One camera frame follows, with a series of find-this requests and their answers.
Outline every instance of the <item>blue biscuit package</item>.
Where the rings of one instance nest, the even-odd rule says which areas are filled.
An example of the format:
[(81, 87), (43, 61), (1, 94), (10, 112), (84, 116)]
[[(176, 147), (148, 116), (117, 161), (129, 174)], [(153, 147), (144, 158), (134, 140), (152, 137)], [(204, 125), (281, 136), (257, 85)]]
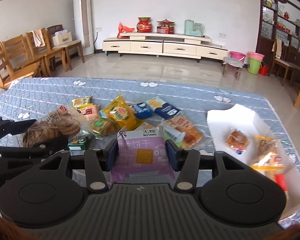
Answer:
[(154, 111), (157, 115), (160, 115), (164, 119), (170, 119), (177, 115), (180, 110), (169, 103), (163, 101), (159, 97), (152, 98), (146, 101), (147, 105)]
[(153, 112), (146, 103), (138, 103), (131, 105), (134, 115), (140, 119), (145, 120), (153, 115)]

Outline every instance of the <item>white towel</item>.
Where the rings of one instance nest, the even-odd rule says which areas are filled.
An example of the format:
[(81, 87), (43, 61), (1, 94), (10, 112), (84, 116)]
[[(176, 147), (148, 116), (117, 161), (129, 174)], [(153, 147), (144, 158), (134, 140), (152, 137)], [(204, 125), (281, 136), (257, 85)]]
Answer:
[(44, 47), (46, 44), (44, 43), (43, 35), (41, 29), (32, 31), (33, 39), (34, 39), (34, 45), (38, 47)]
[(275, 57), (276, 58), (281, 58), (281, 53), (282, 53), (282, 40), (280, 39), (275, 39), (273, 46), (272, 46), (272, 52), (274, 52), (274, 46), (277, 45), (277, 51), (275, 52)]

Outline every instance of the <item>tiled floor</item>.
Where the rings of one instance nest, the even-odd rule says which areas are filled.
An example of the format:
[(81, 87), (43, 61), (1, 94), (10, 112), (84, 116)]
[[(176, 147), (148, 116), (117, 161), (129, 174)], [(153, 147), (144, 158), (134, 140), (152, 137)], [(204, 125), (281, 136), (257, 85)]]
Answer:
[(282, 87), (280, 78), (274, 75), (270, 77), (252, 75), (246, 69), (242, 70), (241, 78), (237, 81), (233, 72), (223, 77), (222, 67), (216, 61), (201, 60), (197, 63), (194, 59), (164, 56), (128, 54), (119, 57), (117, 53), (109, 54), (109, 56), (102, 53), (86, 57), (84, 64), (80, 58), (74, 58), (72, 64), (74, 68), (72, 71), (65, 73), (60, 66), (55, 75), (58, 77), (182, 82), (261, 94), (276, 110), (300, 156), (300, 106), (298, 109), (293, 107), (299, 89), (296, 83), (292, 88), (288, 87), (288, 84)]

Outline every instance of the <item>cabinet drawer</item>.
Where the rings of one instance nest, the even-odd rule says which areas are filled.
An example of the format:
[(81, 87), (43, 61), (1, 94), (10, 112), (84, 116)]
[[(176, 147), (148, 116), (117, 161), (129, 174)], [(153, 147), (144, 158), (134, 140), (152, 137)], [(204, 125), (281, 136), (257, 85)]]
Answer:
[(130, 49), (131, 51), (162, 53), (162, 42), (132, 41)]
[(223, 60), (224, 57), (228, 56), (228, 51), (224, 49), (198, 46), (197, 56)]
[(103, 41), (102, 42), (103, 51), (130, 51), (130, 42), (129, 41)]
[(168, 43), (163, 44), (164, 53), (196, 55), (197, 46), (189, 44)]

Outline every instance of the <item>pink bucket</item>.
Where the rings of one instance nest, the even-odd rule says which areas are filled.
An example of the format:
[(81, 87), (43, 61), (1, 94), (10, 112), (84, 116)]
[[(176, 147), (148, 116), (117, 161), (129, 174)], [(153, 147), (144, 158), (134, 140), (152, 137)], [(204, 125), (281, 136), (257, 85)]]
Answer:
[(242, 62), (244, 62), (244, 59), (246, 58), (245, 54), (240, 53), (240, 52), (236, 52), (236, 51), (230, 51), (229, 54), (230, 54), (231, 58), (238, 59), (238, 60), (240, 60)]
[(251, 51), (248, 52), (248, 57), (258, 60), (258, 61), (262, 61), (264, 56), (265, 55), (260, 54), (260, 53), (251, 52)]

